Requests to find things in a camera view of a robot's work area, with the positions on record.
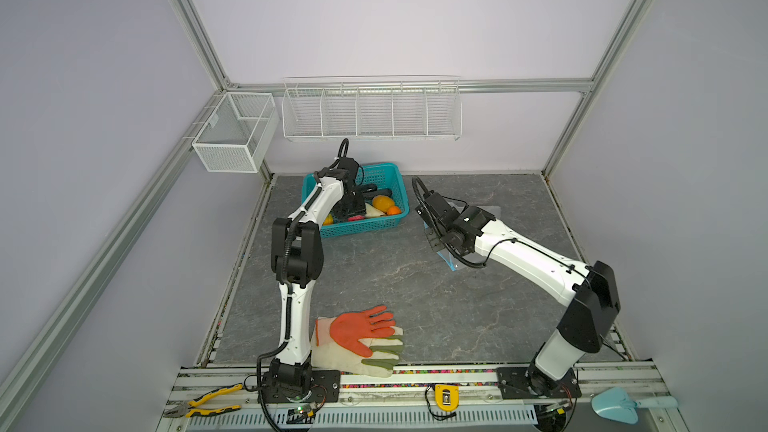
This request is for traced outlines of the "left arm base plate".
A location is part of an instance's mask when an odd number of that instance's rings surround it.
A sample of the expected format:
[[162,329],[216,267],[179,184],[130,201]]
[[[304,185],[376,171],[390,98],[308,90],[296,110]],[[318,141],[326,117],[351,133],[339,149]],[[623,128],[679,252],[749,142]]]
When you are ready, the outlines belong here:
[[299,402],[335,403],[339,400],[341,373],[338,370],[314,370],[280,366],[262,376],[260,391],[268,404]]

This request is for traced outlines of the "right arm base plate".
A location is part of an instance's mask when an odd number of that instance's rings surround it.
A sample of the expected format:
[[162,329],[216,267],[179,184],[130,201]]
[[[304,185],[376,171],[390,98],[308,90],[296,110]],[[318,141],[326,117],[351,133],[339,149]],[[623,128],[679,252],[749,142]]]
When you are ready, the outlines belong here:
[[503,399],[577,399],[582,391],[576,370],[570,368],[558,380],[540,372],[533,365],[502,366],[496,370]]

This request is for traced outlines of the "clear zip top bag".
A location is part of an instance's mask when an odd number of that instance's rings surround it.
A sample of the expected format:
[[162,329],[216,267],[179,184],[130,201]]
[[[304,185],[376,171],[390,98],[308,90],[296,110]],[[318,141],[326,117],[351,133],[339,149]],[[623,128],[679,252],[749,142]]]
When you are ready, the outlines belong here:
[[420,207],[417,212],[423,219],[430,248],[452,270],[486,267],[488,255],[476,260],[470,260],[468,256],[476,254],[475,241],[483,235],[482,229],[497,219],[495,215],[477,206],[469,206],[461,213],[450,207],[442,215],[436,215],[427,207]]

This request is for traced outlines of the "teal plastic basket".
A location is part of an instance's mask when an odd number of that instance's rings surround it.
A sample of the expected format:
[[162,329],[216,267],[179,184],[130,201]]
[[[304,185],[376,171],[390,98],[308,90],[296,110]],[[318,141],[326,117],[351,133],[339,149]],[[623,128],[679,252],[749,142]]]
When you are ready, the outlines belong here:
[[394,205],[400,209],[400,214],[365,218],[351,222],[334,220],[333,224],[321,227],[320,233],[323,238],[394,228],[409,213],[409,201],[404,179],[396,164],[376,163],[363,165],[362,170],[358,173],[356,182],[360,186],[368,187],[365,199],[369,205],[372,204],[374,197],[384,195],[389,197],[394,202]]

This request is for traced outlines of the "green striped work glove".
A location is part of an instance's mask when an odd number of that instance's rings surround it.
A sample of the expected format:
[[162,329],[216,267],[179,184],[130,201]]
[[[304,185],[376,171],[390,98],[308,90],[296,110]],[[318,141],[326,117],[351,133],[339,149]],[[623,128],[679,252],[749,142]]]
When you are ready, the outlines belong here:
[[318,320],[310,341],[312,366],[374,378],[390,377],[404,349],[403,330],[397,326],[393,330],[390,337],[359,339],[370,352],[365,356],[339,345],[331,337],[330,323]]

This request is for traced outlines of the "white mesh box basket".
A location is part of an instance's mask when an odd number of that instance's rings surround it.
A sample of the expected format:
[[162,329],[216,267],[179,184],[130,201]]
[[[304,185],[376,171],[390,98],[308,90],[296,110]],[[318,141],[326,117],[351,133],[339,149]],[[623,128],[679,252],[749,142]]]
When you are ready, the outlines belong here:
[[208,172],[259,173],[278,125],[272,94],[225,92],[192,145]]

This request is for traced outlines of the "yellow black pliers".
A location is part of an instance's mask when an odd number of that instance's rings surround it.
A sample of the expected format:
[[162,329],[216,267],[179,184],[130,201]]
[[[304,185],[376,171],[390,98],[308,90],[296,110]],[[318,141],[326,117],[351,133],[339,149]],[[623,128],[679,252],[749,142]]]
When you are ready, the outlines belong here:
[[171,409],[164,410],[162,413],[162,416],[167,418],[191,418],[195,416],[209,417],[209,416],[217,416],[217,415],[238,411],[241,409],[241,406],[238,404],[215,407],[215,408],[205,408],[204,405],[210,402],[214,398],[231,394],[234,392],[239,392],[243,388],[244,388],[243,383],[238,383],[238,384],[234,384],[226,387],[220,387],[218,389],[209,391],[198,398],[183,402],[179,405],[172,407]]

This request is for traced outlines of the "teal plastic scoop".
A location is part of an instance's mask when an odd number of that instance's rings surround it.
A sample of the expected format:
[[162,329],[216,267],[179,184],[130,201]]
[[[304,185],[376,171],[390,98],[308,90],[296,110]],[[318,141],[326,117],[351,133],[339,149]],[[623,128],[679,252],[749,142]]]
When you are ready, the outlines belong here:
[[635,400],[621,387],[613,387],[595,395],[590,404],[599,417],[630,425],[638,422],[638,409],[677,408],[679,405],[673,396],[653,396]]

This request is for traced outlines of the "yellow tape measure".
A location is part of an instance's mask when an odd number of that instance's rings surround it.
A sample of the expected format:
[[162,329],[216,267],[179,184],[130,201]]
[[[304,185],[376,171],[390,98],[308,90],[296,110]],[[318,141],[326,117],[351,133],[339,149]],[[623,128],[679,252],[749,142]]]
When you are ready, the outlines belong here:
[[427,412],[436,421],[446,421],[457,416],[460,404],[459,387],[449,384],[430,384],[424,390]]

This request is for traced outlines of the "dark toy eggplant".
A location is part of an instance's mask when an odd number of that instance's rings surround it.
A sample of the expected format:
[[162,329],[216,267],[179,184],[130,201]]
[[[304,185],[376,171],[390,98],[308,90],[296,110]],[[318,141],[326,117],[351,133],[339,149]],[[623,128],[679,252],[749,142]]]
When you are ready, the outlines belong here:
[[376,184],[365,184],[360,188],[361,194],[364,199],[372,200],[375,196],[386,195],[392,197],[392,190],[390,188],[379,188]]

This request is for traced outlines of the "orange toy fruit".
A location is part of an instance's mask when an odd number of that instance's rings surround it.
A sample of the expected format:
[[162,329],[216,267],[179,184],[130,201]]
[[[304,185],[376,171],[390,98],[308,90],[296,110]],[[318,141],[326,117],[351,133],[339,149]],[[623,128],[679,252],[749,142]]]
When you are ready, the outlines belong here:
[[388,197],[386,195],[375,196],[372,199],[372,205],[374,208],[385,213],[386,215],[389,214],[389,210],[392,207],[396,206],[395,201],[391,197]]

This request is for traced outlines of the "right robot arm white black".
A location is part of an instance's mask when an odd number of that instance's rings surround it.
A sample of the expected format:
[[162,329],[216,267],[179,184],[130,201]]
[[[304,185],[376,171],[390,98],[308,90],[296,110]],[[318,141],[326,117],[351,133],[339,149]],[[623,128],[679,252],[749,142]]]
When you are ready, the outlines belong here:
[[411,179],[416,212],[436,252],[447,252],[468,268],[483,269],[495,261],[539,286],[565,307],[556,329],[522,374],[522,392],[546,397],[566,392],[575,381],[574,366],[603,347],[621,310],[614,270],[604,262],[592,265],[558,254],[514,231],[492,213],[454,205]]

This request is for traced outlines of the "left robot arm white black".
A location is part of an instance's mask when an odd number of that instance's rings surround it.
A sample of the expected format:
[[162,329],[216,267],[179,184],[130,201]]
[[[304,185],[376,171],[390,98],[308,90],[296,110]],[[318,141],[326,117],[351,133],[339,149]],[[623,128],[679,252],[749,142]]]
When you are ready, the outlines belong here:
[[323,264],[321,228],[327,217],[343,221],[366,213],[357,178],[361,166],[348,155],[344,138],[331,165],[313,173],[314,187],[301,205],[271,227],[271,268],[281,294],[281,339],[276,350],[259,357],[271,360],[259,373],[259,387],[270,400],[304,400],[311,396],[310,308]]

